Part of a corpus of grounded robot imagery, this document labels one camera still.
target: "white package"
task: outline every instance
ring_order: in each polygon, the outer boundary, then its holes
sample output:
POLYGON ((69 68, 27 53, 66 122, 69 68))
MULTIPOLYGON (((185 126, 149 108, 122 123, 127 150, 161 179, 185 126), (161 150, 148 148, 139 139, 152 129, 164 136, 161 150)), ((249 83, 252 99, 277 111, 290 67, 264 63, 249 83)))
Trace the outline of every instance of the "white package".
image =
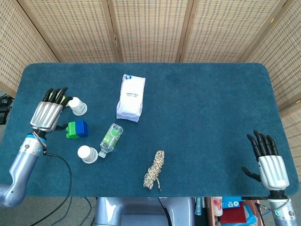
POLYGON ((123 75, 116 109, 117 119, 139 121, 143 105, 144 84, 145 78, 123 75))

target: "paper cup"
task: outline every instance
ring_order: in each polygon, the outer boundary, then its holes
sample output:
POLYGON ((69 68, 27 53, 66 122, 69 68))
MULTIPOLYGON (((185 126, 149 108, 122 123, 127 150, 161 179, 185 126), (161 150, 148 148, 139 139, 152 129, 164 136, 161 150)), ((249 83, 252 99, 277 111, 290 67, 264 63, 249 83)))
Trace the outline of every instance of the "paper cup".
POLYGON ((78 149, 77 155, 87 164, 95 162, 98 158, 97 151, 86 145, 83 145, 78 149))
POLYGON ((69 101, 69 106, 72 109, 73 113, 77 116, 83 115, 87 111, 87 105, 77 97, 74 97, 69 101))

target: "robotic hand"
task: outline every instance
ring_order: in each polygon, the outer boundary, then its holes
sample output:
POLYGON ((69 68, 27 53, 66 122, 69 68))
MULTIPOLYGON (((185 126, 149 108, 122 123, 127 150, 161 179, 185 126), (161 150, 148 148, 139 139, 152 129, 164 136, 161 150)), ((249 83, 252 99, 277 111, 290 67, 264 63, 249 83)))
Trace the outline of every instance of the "robotic hand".
POLYGON ((11 185, 0 184, 0 207, 15 207, 23 201, 27 182, 37 159, 41 151, 46 154, 46 134, 54 130, 63 130, 68 126, 68 124, 57 125, 63 108, 72 99, 66 97, 62 100, 66 90, 67 87, 55 91, 49 89, 36 108, 30 122, 33 132, 26 136, 9 169, 13 182, 11 185))
POLYGON ((247 135, 251 141, 254 154, 259 166, 259 173, 251 173, 246 167, 242 167, 243 172, 269 190, 268 201, 273 213, 275 225, 277 226, 297 226, 295 212, 292 201, 284 190, 290 185, 287 177, 285 164, 279 156, 277 146, 273 138, 269 135, 254 131, 257 141, 247 135))

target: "table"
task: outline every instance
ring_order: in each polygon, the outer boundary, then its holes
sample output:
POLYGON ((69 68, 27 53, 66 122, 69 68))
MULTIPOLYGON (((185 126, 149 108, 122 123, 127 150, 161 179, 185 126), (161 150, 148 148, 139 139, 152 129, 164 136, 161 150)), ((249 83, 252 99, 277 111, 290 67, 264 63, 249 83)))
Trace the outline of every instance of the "table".
MULTIPOLYGON (((11 183, 8 169, 27 133, 37 104, 48 88, 68 87, 66 95, 87 104, 83 116, 66 108, 63 124, 84 120, 89 136, 67 139, 66 131, 47 136, 48 152, 67 160, 71 196, 262 196, 268 192, 248 178, 241 166, 258 173, 246 138, 256 129, 274 137, 290 186, 299 182, 285 137, 267 69, 261 64, 32 64, 24 70, 0 147, 0 181, 11 183), (123 74, 146 78, 138 123, 117 120, 123 74), (85 164, 77 149, 99 144, 112 123, 123 127, 116 150, 85 164), (159 179, 162 190, 143 188, 143 176, 157 150, 165 151, 159 179)), ((66 166, 41 156, 27 186, 29 196, 65 196, 66 166)))

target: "red book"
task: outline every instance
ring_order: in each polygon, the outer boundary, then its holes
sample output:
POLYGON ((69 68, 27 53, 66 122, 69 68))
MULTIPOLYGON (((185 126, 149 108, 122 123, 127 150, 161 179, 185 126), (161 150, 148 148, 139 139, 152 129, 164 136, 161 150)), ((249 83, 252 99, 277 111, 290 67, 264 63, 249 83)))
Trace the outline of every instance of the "red book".
POLYGON ((221 223, 246 223, 244 203, 240 202, 240 207, 222 209, 221 223))

